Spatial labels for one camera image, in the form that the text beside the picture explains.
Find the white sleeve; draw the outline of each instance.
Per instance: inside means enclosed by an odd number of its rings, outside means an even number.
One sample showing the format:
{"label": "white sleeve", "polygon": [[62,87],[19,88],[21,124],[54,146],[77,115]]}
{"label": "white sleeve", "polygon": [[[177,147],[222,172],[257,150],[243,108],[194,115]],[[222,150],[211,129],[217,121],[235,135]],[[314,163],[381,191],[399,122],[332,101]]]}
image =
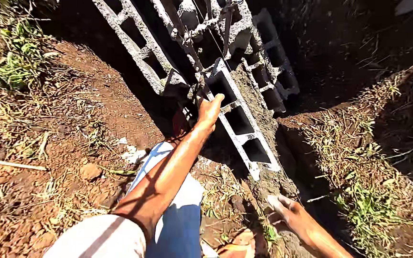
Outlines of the white sleeve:
{"label": "white sleeve", "polygon": [[143,258],[145,250],[145,236],[137,224],[108,214],[85,219],[68,229],[44,257]]}

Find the blue jeans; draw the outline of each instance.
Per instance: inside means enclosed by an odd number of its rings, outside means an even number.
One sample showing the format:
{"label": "blue jeans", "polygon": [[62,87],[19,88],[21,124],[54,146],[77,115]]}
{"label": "blue jeans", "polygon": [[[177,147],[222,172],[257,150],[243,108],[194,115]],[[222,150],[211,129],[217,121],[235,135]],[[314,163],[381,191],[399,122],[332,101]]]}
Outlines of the blue jeans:
{"label": "blue jeans", "polygon": [[[173,150],[167,142],[158,143],[145,158],[127,194],[159,161]],[[146,258],[198,258],[200,250],[200,202],[203,187],[188,173],[170,206],[159,219],[156,232],[146,248]]]}

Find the fingers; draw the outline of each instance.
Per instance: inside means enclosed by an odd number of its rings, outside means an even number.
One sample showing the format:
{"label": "fingers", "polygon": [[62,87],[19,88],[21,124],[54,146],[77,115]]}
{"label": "fingers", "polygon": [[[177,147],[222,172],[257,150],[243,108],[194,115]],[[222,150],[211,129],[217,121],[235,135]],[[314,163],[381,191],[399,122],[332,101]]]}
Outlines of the fingers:
{"label": "fingers", "polygon": [[288,209],[290,208],[291,204],[294,203],[293,200],[281,194],[278,196],[278,200],[283,204],[283,206],[285,206]]}
{"label": "fingers", "polygon": [[224,99],[224,94],[219,93],[214,97],[214,100],[211,102],[211,104],[214,107],[216,106],[221,107],[221,102],[223,101],[223,99]]}
{"label": "fingers", "polygon": [[287,222],[289,217],[291,216],[291,211],[286,208],[280,201],[277,196],[268,195],[267,202],[272,206],[272,208],[283,217],[283,219]]}
{"label": "fingers", "polygon": [[197,103],[198,103],[198,106],[199,106],[199,107],[200,107],[200,105],[202,104],[202,102],[209,102],[209,101],[206,100],[204,97],[199,96],[199,95],[196,95],[196,98],[197,98]]}

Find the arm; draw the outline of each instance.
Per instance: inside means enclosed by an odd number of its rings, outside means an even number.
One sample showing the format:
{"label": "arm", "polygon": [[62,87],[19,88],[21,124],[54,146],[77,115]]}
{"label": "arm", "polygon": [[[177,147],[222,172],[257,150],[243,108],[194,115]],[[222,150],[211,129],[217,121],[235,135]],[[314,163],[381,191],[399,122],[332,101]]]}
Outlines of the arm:
{"label": "arm", "polygon": [[186,179],[203,144],[214,131],[223,99],[224,95],[218,94],[212,102],[203,100],[200,103],[199,119],[192,131],[116,207],[114,214],[137,223],[147,242]]}
{"label": "arm", "polygon": [[337,243],[299,202],[282,195],[269,195],[267,201],[283,217],[288,227],[312,249],[327,258],[352,258],[352,255]]}

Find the green grass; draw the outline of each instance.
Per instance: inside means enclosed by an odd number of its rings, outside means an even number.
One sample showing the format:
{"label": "green grass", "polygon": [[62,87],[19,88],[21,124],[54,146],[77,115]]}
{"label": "green grass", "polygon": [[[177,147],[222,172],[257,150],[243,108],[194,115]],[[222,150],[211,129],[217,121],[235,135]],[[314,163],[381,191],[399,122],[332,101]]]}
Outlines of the green grass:
{"label": "green grass", "polygon": [[58,55],[46,51],[49,37],[28,17],[11,14],[0,16],[0,35],[6,44],[0,51],[0,88],[27,91],[42,87],[42,75]]}
{"label": "green grass", "polygon": [[377,243],[388,247],[394,240],[389,235],[390,228],[404,222],[392,205],[394,201],[391,191],[380,193],[373,187],[366,189],[357,181],[336,198],[337,204],[346,211],[353,241],[368,257],[387,257]]}

